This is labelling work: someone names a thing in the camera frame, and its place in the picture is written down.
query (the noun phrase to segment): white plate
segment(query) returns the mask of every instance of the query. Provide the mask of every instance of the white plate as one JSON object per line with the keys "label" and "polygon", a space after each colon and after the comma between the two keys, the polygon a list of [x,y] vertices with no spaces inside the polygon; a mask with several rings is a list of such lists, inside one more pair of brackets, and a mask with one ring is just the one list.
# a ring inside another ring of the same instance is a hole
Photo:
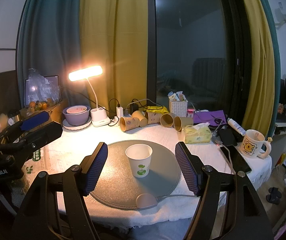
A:
{"label": "white plate", "polygon": [[71,125],[67,122],[66,119],[63,120],[63,127],[67,130],[72,130],[72,131],[75,131],[75,130],[81,130],[85,127],[88,127],[92,122],[92,119],[91,117],[89,116],[89,118],[87,119],[86,123],[85,124],[82,124],[82,125],[79,125],[79,126],[75,126],[75,125]]}
{"label": "white plate", "polygon": [[71,106],[70,108],[66,109],[68,114],[79,114],[86,111],[86,106]]}

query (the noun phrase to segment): lamp light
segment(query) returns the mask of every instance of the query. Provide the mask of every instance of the lamp light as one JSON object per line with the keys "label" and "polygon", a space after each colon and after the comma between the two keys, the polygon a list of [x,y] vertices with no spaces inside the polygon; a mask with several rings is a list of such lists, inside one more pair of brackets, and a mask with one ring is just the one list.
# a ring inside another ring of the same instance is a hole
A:
{"label": "lamp light", "polygon": [[96,100],[96,109],[91,109],[92,124],[95,127],[110,123],[110,119],[107,117],[106,110],[102,107],[98,107],[98,98],[89,80],[90,77],[99,76],[102,73],[102,67],[97,65],[73,71],[68,75],[70,81],[86,79],[89,82]]}

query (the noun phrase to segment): paper cup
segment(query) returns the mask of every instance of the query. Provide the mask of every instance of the paper cup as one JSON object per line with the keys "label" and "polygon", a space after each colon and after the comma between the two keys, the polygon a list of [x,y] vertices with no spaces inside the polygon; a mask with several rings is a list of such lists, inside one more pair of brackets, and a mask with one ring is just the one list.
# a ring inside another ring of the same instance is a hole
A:
{"label": "paper cup", "polygon": [[134,144],[126,149],[125,154],[134,177],[143,178],[148,175],[152,152],[152,148],[146,144]]}
{"label": "paper cup", "polygon": [[174,118],[175,118],[175,114],[173,113],[163,114],[160,118],[160,123],[163,127],[169,128],[173,125]]}
{"label": "paper cup", "polygon": [[147,124],[159,123],[161,116],[162,116],[161,113],[153,113],[153,112],[145,113],[145,118],[148,121]]}
{"label": "paper cup", "polygon": [[141,111],[135,111],[133,114],[132,114],[132,117],[136,117],[140,120],[140,127],[144,127],[147,125],[147,119],[145,118],[145,116],[142,114]]}
{"label": "paper cup", "polygon": [[123,132],[139,127],[140,120],[136,117],[120,118],[120,128]]}
{"label": "paper cup", "polygon": [[193,125],[193,118],[176,116],[174,118],[174,128],[180,132],[184,126]]}

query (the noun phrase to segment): white tablecloth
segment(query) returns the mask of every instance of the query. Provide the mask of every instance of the white tablecloth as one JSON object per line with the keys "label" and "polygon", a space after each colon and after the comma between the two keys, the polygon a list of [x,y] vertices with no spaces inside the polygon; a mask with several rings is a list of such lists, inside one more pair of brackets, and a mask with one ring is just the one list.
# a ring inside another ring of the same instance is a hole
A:
{"label": "white tablecloth", "polygon": [[[179,142],[179,132],[174,128],[164,128],[161,125],[148,125],[144,128],[136,128],[128,132],[122,132],[118,126],[93,127],[80,131],[67,131],[63,129],[62,136],[50,143],[42,150],[42,158],[38,162],[29,160],[25,166],[30,169],[33,165],[32,173],[27,175],[30,183],[34,180],[39,171],[46,170],[49,174],[64,172],[73,164],[79,164],[83,158],[92,154],[99,142],[107,144],[123,140],[148,140],[159,143],[173,153],[175,145]],[[187,145],[193,155],[200,157],[202,162],[213,166],[219,172],[231,173],[231,170],[219,152],[219,147],[214,143]],[[255,189],[258,189],[271,174],[271,157],[265,160],[248,159],[252,172],[248,174]],[[183,175],[180,182],[172,194],[189,194]],[[134,226],[151,225],[163,221],[176,221],[190,218],[194,215],[199,198],[190,197],[170,197],[161,201],[156,207],[143,211],[124,211],[107,207],[92,196],[85,198],[89,214],[94,221],[102,224],[131,228]],[[62,193],[58,193],[59,210],[65,212]],[[219,207],[225,204],[225,193],[220,195]]]}

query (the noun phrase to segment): yellow plastic bag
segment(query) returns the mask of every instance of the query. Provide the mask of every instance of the yellow plastic bag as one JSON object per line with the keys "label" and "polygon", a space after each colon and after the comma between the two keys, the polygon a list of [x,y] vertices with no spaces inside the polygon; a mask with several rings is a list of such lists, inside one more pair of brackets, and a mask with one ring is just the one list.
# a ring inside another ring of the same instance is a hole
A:
{"label": "yellow plastic bag", "polygon": [[166,114],[169,112],[165,106],[163,106],[162,109],[160,109],[160,106],[147,106],[146,108],[147,112],[161,113],[161,114]]}
{"label": "yellow plastic bag", "polygon": [[198,125],[187,125],[182,129],[181,141],[191,143],[208,143],[212,133],[208,126],[198,127]]}

